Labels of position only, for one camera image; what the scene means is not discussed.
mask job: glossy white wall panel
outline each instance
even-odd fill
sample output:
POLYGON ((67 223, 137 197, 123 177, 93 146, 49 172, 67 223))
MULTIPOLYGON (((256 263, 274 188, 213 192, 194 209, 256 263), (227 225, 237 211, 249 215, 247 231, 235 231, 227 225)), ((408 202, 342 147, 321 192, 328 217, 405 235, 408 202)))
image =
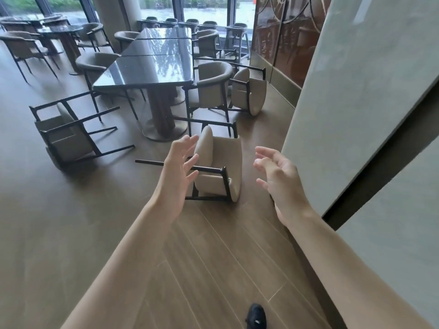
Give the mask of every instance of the glossy white wall panel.
POLYGON ((439 0, 332 0, 282 152, 323 214, 439 75, 439 0))
POLYGON ((439 328, 439 138, 338 233, 382 279, 439 328))

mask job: person's right hand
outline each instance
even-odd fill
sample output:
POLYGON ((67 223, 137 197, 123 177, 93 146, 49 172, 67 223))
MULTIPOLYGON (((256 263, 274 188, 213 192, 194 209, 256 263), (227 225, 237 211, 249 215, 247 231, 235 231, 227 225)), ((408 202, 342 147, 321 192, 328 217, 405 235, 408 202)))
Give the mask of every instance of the person's right hand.
POLYGON ((300 215, 310 210, 296 166, 275 149, 257 146, 255 151, 253 166, 267 178, 267 181, 257 179, 256 182, 271 194, 282 224, 287 225, 283 212, 293 210, 300 215))

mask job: window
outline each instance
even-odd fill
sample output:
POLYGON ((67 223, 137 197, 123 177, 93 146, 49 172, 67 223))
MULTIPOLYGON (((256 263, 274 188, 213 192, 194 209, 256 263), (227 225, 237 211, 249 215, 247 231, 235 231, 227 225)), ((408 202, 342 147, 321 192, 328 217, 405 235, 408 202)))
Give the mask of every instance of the window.
POLYGON ((87 17, 80 0, 47 0, 54 13, 61 13, 69 19, 70 24, 87 23, 87 17))
POLYGON ((185 21, 215 21, 218 26, 227 26, 227 0, 181 0, 181 5, 185 21))
POLYGON ((172 0, 139 0, 142 18, 157 17, 159 21, 174 18, 172 0))
POLYGON ((3 0, 9 15, 41 15, 35 0, 3 0))
POLYGON ((253 31, 255 20, 256 0, 236 0, 236 23, 245 23, 248 31, 253 31))

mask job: wooden floor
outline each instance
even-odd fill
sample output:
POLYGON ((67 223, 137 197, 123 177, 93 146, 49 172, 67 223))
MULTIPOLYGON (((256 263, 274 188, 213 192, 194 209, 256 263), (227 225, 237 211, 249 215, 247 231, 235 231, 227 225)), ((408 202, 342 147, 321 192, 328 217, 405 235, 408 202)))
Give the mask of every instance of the wooden floor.
MULTIPOLYGON (((123 99, 99 98, 101 108, 122 108, 103 117, 106 127, 119 129, 94 135, 98 146, 134 143, 136 149, 59 171, 28 108, 86 91, 83 77, 68 75, 64 54, 58 62, 59 81, 43 62, 31 60, 35 75, 23 69, 27 85, 0 45, 0 328, 60 327, 154 190, 160 168, 134 159, 162 160, 170 146, 142 135, 149 112, 138 92, 130 94, 140 122, 123 99)), ((80 117, 94 113, 90 98, 72 107, 80 117)), ((271 86, 259 116, 233 114, 243 146, 241 198, 236 204, 186 202, 136 328, 243 328, 253 302, 264 306, 269 328, 329 327, 252 167, 256 145, 281 149, 292 114, 271 86)), ((222 112, 208 110, 194 116, 224 120, 222 112)), ((86 127, 102 125, 94 120, 86 127)))

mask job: forearm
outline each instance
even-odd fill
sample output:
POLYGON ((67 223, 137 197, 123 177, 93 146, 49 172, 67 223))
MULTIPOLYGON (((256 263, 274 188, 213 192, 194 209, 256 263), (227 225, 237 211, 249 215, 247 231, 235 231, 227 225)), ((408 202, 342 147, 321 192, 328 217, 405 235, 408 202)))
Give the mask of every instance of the forearm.
POLYGON ((171 219, 149 202, 62 329, 132 328, 171 219))
POLYGON ((431 328, 310 207, 282 214, 349 329, 431 328))

